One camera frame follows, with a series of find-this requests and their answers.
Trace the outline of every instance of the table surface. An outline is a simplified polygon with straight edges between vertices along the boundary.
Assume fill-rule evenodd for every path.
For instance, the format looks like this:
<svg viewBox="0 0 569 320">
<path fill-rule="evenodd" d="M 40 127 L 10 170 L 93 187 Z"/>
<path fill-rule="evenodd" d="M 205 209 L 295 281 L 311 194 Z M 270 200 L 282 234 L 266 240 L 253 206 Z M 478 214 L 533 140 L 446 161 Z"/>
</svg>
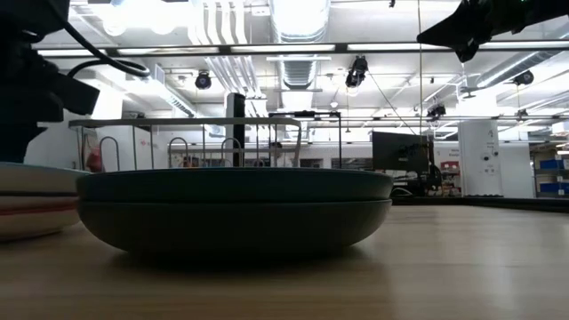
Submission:
<svg viewBox="0 0 569 320">
<path fill-rule="evenodd" d="M 394 207 L 343 254 L 157 267 L 82 225 L 0 244 L 2 319 L 569 319 L 569 216 Z"/>
</svg>

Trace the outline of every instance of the fluorescent light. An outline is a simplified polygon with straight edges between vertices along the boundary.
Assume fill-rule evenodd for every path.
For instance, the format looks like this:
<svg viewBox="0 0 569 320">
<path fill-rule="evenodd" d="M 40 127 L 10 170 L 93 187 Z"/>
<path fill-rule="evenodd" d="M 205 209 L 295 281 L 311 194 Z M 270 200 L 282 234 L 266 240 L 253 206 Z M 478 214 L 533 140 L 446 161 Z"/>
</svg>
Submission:
<svg viewBox="0 0 569 320">
<path fill-rule="evenodd" d="M 455 135 L 455 134 L 457 134 L 457 133 L 458 133 L 458 130 L 457 130 L 456 132 L 451 132 L 451 133 L 449 133 L 449 134 L 447 134 L 447 135 L 445 135 L 445 136 L 442 136 L 442 137 L 435 137 L 435 139 L 437 139 L 437 140 L 445 140 L 446 138 L 450 138 L 450 137 L 452 137 L 453 135 Z"/>
<path fill-rule="evenodd" d="M 231 51 L 235 53 L 252 52 L 333 52 L 335 44 L 269 44 L 269 45 L 247 45 L 232 46 Z"/>
<path fill-rule="evenodd" d="M 492 41 L 486 44 L 480 45 L 480 49 L 532 49 L 540 48 L 541 50 L 546 48 L 569 48 L 569 41 L 558 40 L 558 41 Z"/>
<path fill-rule="evenodd" d="M 422 47 L 417 43 L 402 43 L 402 44 L 348 44 L 349 52 L 366 52 L 366 51 L 418 51 L 420 48 L 425 51 L 434 49 L 444 49 L 435 45 L 424 44 Z"/>
<path fill-rule="evenodd" d="M 68 49 L 68 50 L 40 50 L 39 54 L 44 57 L 89 57 L 92 54 L 88 50 Z"/>
<path fill-rule="evenodd" d="M 203 53 L 219 53 L 220 49 L 213 46 L 196 46 L 196 47 L 185 47 L 185 48 L 140 48 L 140 49 L 118 49 L 118 52 L 124 56 L 137 56 L 152 54 L 155 56 L 160 55 L 177 55 L 177 54 L 203 54 Z"/>
<path fill-rule="evenodd" d="M 279 57 L 267 57 L 268 62 L 278 62 L 278 61 L 330 61 L 332 57 L 330 56 L 313 56 L 313 57 L 302 57 L 302 56 L 279 56 Z"/>
</svg>

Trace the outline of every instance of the ceiling light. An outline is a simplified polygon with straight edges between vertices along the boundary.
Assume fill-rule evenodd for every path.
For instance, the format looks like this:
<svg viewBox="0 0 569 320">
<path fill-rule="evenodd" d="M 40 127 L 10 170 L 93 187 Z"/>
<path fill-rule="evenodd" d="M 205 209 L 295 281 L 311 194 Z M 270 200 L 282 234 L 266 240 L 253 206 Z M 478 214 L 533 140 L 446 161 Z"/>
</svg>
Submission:
<svg viewBox="0 0 569 320">
<path fill-rule="evenodd" d="M 38 51 L 39 54 L 43 55 L 44 57 L 51 58 L 51 57 L 89 57 L 92 56 L 87 50 L 83 49 L 69 49 L 69 50 L 40 50 Z"/>
<path fill-rule="evenodd" d="M 480 45 L 480 49 L 533 49 L 540 48 L 540 50 L 546 49 L 560 49 L 569 47 L 569 41 L 558 40 L 540 40 L 540 41 L 493 41 L 486 44 Z"/>
<path fill-rule="evenodd" d="M 109 36 L 121 36 L 126 31 L 126 27 L 120 20 L 110 18 L 103 21 L 103 28 Z"/>
<path fill-rule="evenodd" d="M 335 44 L 268 44 L 231 47 L 234 53 L 333 52 L 335 49 Z"/>
<path fill-rule="evenodd" d="M 417 43 L 388 43 L 388 44 L 348 44 L 349 52 L 389 52 L 389 51 L 418 51 L 422 49 L 423 51 L 441 49 L 441 47 L 435 45 L 424 44 L 421 46 Z"/>
<path fill-rule="evenodd" d="M 330 56 L 278 56 L 278 57 L 267 57 L 268 62 L 278 62 L 278 61 L 330 61 L 332 57 Z"/>
<path fill-rule="evenodd" d="M 154 55 L 154 56 L 177 56 L 177 55 L 199 55 L 199 54 L 215 54 L 219 53 L 220 49 L 213 46 L 195 46 L 185 48 L 140 48 L 140 49 L 118 49 L 118 52 L 125 57 L 136 57 L 141 55 Z"/>
</svg>

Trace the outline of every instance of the dark green bowl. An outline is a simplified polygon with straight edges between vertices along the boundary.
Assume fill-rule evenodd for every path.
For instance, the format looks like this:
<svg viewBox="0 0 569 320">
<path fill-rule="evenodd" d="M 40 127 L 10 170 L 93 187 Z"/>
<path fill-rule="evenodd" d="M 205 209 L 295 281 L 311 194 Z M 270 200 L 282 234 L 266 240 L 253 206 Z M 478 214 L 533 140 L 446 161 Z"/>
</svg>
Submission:
<svg viewBox="0 0 569 320">
<path fill-rule="evenodd" d="M 81 202 L 100 240 L 139 255 L 279 257 L 330 252 L 371 235 L 391 200 L 313 204 L 128 204 Z"/>
<path fill-rule="evenodd" d="M 126 203 L 321 203 L 389 199 L 393 180 L 375 172 L 304 168 L 198 168 L 93 174 L 82 201 Z"/>
</svg>

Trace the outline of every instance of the bowl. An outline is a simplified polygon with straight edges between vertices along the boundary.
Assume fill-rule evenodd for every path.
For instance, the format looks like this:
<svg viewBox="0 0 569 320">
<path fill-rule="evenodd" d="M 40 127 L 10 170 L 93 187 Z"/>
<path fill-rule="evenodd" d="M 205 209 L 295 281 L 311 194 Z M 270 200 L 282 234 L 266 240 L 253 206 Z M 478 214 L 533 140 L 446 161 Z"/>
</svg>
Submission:
<svg viewBox="0 0 569 320">
<path fill-rule="evenodd" d="M 81 202 L 100 240 L 138 255 L 265 257 L 329 252 L 384 221 L 391 200 L 339 203 L 152 204 Z"/>
</svg>

